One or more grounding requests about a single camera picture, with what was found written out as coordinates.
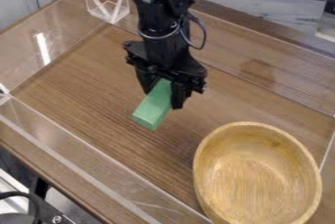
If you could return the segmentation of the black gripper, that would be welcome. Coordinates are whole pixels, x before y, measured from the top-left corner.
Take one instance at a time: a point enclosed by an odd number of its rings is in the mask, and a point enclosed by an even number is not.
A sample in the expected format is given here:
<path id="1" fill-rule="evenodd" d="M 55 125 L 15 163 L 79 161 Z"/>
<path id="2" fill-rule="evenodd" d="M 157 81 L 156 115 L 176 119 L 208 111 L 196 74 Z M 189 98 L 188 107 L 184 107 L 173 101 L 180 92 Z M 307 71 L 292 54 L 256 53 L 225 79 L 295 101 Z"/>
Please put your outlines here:
<path id="1" fill-rule="evenodd" d="M 172 81 L 172 107 L 180 110 L 193 91 L 204 91 L 208 75 L 187 44 L 179 39 L 128 41 L 125 50 L 144 93 L 152 91 L 160 78 Z"/>

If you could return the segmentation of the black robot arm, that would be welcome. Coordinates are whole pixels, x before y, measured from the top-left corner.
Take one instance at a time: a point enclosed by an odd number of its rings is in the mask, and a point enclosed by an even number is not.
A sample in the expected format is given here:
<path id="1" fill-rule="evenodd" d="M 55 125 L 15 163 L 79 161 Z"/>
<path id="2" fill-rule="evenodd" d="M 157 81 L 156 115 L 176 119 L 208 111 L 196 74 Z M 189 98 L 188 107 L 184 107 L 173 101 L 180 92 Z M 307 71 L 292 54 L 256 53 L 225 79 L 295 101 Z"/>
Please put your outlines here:
<path id="1" fill-rule="evenodd" d="M 203 92 L 207 69 L 192 56 L 203 49 L 192 41 L 192 24 L 204 25 L 191 12 L 196 0 L 133 0 L 138 10 L 140 41 L 125 43 L 128 63 L 136 67 L 142 90 L 161 79 L 171 82 L 171 105 L 179 110 L 195 92 Z"/>

